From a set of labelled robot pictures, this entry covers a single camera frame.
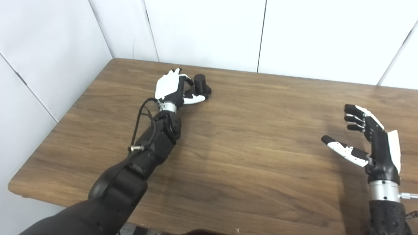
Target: white wall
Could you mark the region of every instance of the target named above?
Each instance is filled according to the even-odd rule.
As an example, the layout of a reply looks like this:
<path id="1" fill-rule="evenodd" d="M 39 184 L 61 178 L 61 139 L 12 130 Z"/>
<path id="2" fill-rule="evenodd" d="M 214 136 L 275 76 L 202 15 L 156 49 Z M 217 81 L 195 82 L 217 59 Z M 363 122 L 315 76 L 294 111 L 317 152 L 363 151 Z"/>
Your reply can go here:
<path id="1" fill-rule="evenodd" d="M 0 52 L 57 120 L 112 58 L 87 0 L 3 0 Z"/>
<path id="2" fill-rule="evenodd" d="M 115 58 L 158 61 L 143 0 L 90 0 Z"/>
<path id="3" fill-rule="evenodd" d="M 112 57 L 87 0 L 1 1 L 0 54 L 0 228 L 13 235 L 62 210 L 8 182 Z"/>
<path id="4" fill-rule="evenodd" d="M 416 0 L 269 0 L 258 71 L 376 85 L 417 9 Z"/>
<path id="5" fill-rule="evenodd" d="M 8 183 L 56 122 L 0 56 L 0 228 L 18 234 L 62 207 L 24 199 Z"/>
<path id="6" fill-rule="evenodd" d="M 400 53 L 382 86 L 418 89 L 418 26 Z"/>
<path id="7" fill-rule="evenodd" d="M 160 62 L 257 71 L 265 0 L 146 0 Z"/>

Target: black cylindrical object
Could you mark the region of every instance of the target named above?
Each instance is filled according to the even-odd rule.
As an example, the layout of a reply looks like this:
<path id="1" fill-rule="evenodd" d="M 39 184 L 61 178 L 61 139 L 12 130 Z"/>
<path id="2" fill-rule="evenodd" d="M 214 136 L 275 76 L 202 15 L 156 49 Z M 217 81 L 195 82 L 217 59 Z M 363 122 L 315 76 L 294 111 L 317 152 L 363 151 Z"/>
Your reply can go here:
<path id="1" fill-rule="evenodd" d="M 196 94 L 203 94 L 206 92 L 206 77 L 203 74 L 197 74 L 194 76 L 194 86 Z"/>

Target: robotic hand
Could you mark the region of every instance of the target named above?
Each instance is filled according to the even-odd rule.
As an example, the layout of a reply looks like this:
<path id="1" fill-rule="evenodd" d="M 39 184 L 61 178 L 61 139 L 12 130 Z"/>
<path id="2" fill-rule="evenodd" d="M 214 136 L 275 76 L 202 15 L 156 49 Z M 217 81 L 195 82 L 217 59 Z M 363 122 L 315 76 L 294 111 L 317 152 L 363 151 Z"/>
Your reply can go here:
<path id="1" fill-rule="evenodd" d="M 165 105 L 160 108 L 170 110 L 174 107 L 181 107 L 183 104 L 196 104 L 209 98 L 212 90 L 206 85 L 206 78 L 203 74 L 194 77 L 194 82 L 186 74 L 179 74 L 181 68 L 171 70 L 157 82 L 155 98 Z M 185 94 L 184 82 L 187 82 L 191 89 Z"/>
<path id="2" fill-rule="evenodd" d="M 211 89 L 205 76 L 193 81 L 176 69 L 157 82 L 155 98 L 141 106 L 129 154 L 125 160 L 108 168 L 90 190 L 88 200 L 72 205 L 58 214 L 38 221 L 20 235 L 115 235 L 126 223 L 145 194 L 147 180 L 169 156 L 181 136 L 177 108 L 195 104 L 209 97 Z M 184 82 L 191 88 L 184 92 Z M 152 125 L 135 142 L 139 117 L 148 101 L 158 104 L 160 112 L 147 115 Z"/>
<path id="3" fill-rule="evenodd" d="M 385 131 L 385 127 L 367 109 L 345 105 L 344 119 L 348 130 L 364 134 L 372 145 L 369 154 L 324 135 L 321 140 L 329 148 L 350 162 L 365 168 L 370 186 L 369 233 L 371 235 L 410 235 L 405 220 L 405 208 L 400 198 L 413 198 L 416 194 L 400 194 L 400 145 L 398 131 Z"/>

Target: cable connector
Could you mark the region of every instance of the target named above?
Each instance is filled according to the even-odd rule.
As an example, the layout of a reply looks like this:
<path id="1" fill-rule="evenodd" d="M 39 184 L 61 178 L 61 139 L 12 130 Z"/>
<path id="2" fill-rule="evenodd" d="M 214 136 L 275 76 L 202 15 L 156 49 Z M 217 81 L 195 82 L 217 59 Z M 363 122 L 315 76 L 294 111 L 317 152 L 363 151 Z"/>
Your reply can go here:
<path id="1" fill-rule="evenodd" d="M 418 194 L 415 193 L 399 193 L 399 197 L 402 199 L 418 199 Z"/>
<path id="2" fill-rule="evenodd" d="M 144 151 L 144 149 L 145 149 L 145 147 L 142 146 L 142 145 L 139 145 L 139 146 L 130 146 L 128 148 L 128 151 L 131 153 L 133 151 Z"/>

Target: wood grain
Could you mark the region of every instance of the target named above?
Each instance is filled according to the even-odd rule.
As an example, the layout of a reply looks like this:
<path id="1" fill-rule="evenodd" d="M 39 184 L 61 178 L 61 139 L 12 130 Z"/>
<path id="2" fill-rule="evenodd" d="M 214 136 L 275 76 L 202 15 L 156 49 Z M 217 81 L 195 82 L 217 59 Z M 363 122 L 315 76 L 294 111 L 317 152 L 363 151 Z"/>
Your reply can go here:
<path id="1" fill-rule="evenodd" d="M 140 104 L 176 67 L 112 60 L 10 190 L 62 206 L 85 200 L 102 171 L 125 158 Z M 346 103 L 366 107 L 387 129 L 399 130 L 401 190 L 418 191 L 418 91 L 181 67 L 189 76 L 205 74 L 212 97 L 179 110 L 182 137 L 149 179 L 130 222 L 170 233 L 362 234 L 369 217 L 367 176 L 320 141 L 328 134 L 370 150 L 362 134 L 345 128 Z M 405 206 L 417 209 L 414 202 Z M 417 231 L 417 222 L 410 224 Z"/>

